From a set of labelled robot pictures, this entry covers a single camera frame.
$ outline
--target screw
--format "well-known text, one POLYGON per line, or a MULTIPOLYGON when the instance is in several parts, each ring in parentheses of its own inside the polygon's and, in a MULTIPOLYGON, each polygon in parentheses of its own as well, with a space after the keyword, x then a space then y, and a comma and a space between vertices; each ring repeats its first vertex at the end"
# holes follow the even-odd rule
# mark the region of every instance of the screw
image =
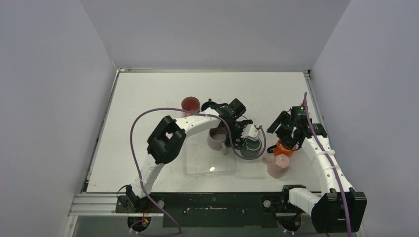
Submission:
POLYGON ((270 207, 271 206, 271 201, 269 201, 269 200, 263 201, 263 206, 266 207, 266 208, 270 207))
POLYGON ((157 204, 158 204, 160 207, 164 207, 164 206, 165 206, 165 202, 164 202, 163 200, 158 201, 158 202, 157 202, 157 204))

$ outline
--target white mug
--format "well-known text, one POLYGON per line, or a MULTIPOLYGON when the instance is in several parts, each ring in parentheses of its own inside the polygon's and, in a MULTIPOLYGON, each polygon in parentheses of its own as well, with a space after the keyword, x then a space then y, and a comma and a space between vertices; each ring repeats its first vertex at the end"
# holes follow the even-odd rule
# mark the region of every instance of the white mug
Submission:
POLYGON ((207 143, 208 146, 216 151, 221 151, 223 155, 227 154, 225 140, 227 139, 226 130, 222 127, 209 130, 207 143))

